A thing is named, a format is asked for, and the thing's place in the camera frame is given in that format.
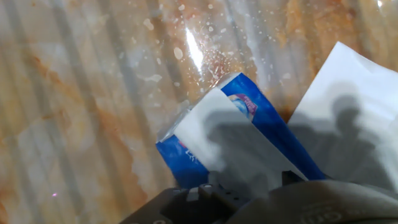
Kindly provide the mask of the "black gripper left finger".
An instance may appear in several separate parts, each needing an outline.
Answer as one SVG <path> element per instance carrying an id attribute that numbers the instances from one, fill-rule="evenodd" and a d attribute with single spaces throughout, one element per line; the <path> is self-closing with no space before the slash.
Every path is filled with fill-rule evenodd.
<path id="1" fill-rule="evenodd" d="M 162 191 L 158 196 L 126 217 L 120 224 L 172 224 L 169 218 L 161 214 L 161 210 L 171 202 L 174 195 L 174 189 Z"/>

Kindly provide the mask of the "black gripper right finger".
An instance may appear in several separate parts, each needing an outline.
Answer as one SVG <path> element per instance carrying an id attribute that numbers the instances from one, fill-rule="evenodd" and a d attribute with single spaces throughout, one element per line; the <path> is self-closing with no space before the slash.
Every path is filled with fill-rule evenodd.
<path id="1" fill-rule="evenodd" d="M 235 190 L 222 188 L 220 184 L 203 184 L 198 187 L 198 193 L 205 198 L 210 198 L 216 203 L 226 207 L 230 212 L 237 212 L 247 204 L 250 199 L 242 196 Z"/>

